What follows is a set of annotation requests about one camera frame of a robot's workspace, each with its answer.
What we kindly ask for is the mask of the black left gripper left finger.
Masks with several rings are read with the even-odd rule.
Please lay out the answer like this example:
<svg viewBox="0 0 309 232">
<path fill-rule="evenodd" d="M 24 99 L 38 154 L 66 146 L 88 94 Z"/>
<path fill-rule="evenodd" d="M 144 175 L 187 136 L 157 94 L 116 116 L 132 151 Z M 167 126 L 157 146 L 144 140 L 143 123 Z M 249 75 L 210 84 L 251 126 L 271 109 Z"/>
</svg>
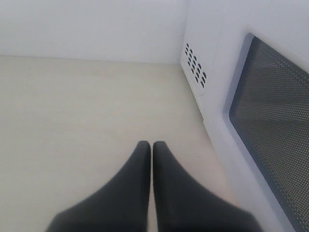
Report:
<svg viewBox="0 0 309 232">
<path fill-rule="evenodd" d="M 48 232 L 145 232 L 151 183 L 151 146 L 139 141 L 119 172 L 97 192 L 58 213 Z"/>
</svg>

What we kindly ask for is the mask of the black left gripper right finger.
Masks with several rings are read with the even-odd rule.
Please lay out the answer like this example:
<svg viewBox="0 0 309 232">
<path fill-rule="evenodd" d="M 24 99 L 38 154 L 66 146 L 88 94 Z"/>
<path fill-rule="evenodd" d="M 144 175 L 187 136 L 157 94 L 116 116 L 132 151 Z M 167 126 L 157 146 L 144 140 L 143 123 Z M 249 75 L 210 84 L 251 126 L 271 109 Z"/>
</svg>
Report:
<svg viewBox="0 0 309 232">
<path fill-rule="evenodd" d="M 160 232 L 260 232 L 255 217 L 199 184 L 164 141 L 153 144 L 153 187 Z"/>
</svg>

